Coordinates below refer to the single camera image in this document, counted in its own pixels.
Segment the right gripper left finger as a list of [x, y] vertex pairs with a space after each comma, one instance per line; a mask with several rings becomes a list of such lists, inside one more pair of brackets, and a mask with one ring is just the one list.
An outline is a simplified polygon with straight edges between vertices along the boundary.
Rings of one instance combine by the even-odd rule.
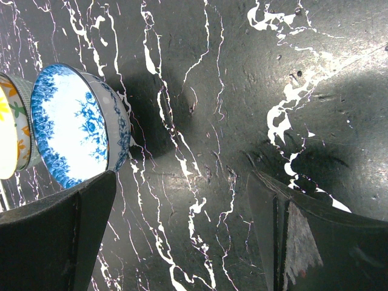
[[87, 290], [116, 195], [106, 171], [1, 213], [1, 290]]

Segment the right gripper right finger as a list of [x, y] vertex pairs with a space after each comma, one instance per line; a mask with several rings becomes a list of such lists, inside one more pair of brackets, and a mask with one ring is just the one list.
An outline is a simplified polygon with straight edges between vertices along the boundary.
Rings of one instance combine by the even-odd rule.
[[386, 290], [387, 223], [345, 212], [263, 172], [247, 179], [269, 290]]

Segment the yellow floral bowl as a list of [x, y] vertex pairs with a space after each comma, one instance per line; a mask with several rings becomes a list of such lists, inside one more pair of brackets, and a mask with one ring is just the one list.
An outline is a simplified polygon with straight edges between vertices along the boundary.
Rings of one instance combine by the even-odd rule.
[[41, 162], [32, 130], [33, 83], [1, 73], [1, 179]]

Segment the blue floral bowl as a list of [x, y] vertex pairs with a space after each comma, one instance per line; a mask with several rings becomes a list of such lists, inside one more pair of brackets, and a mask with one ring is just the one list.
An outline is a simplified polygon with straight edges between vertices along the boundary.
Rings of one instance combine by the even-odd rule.
[[38, 152], [65, 189], [117, 172], [129, 156], [127, 110], [93, 74], [62, 63], [46, 66], [33, 85], [30, 111]]

